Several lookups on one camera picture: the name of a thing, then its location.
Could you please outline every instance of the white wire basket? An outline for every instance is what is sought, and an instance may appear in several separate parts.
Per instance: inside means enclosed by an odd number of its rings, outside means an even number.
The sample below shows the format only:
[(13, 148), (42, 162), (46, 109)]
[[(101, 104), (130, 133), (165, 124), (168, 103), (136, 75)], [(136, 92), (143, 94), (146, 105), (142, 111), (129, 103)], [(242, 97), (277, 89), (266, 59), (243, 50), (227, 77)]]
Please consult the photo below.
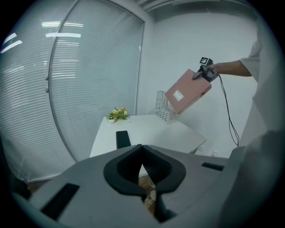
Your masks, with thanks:
[(168, 108), (165, 92), (156, 92), (155, 115), (166, 124), (173, 123), (175, 112)]

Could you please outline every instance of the smartphone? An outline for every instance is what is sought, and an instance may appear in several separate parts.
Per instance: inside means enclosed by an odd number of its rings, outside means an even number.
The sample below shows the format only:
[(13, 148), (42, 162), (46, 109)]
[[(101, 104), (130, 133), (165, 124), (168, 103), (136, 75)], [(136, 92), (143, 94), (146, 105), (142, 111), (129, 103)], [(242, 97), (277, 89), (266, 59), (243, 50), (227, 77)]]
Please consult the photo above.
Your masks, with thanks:
[(128, 135), (128, 131), (116, 131), (116, 140), (117, 140), (117, 149), (129, 147), (130, 146), (130, 138)]

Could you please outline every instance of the white sleeve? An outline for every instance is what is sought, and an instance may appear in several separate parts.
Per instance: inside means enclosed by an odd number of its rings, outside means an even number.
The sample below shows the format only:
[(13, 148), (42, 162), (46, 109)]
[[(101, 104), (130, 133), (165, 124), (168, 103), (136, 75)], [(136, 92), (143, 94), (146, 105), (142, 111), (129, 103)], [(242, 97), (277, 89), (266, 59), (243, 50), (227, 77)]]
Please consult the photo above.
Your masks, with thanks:
[(241, 63), (246, 67), (250, 74), (258, 81), (259, 66), (260, 66), (260, 52), (262, 50), (261, 31), (257, 23), (257, 41), (252, 45), (249, 57), (240, 59)]

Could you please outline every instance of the pink box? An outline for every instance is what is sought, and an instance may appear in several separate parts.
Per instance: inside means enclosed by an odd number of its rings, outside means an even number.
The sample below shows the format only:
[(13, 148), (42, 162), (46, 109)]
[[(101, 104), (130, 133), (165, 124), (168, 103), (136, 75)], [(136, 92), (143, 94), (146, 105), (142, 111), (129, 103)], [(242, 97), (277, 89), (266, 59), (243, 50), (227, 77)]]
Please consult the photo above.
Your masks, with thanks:
[(188, 69), (181, 78), (165, 93), (175, 113), (180, 114), (199, 100), (211, 88), (211, 83), (203, 77), (193, 80), (195, 72)]

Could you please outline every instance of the human arm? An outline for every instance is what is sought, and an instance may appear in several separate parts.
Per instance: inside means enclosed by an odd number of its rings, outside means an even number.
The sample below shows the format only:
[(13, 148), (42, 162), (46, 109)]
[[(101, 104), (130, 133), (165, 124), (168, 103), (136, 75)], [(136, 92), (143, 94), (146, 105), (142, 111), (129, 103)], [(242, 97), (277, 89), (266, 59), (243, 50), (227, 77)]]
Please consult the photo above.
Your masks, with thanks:
[(217, 63), (214, 65), (209, 65), (208, 68), (215, 72), (218, 72), (219, 74), (230, 74), (243, 77), (251, 76), (250, 72), (246, 69), (240, 60), (234, 62)]

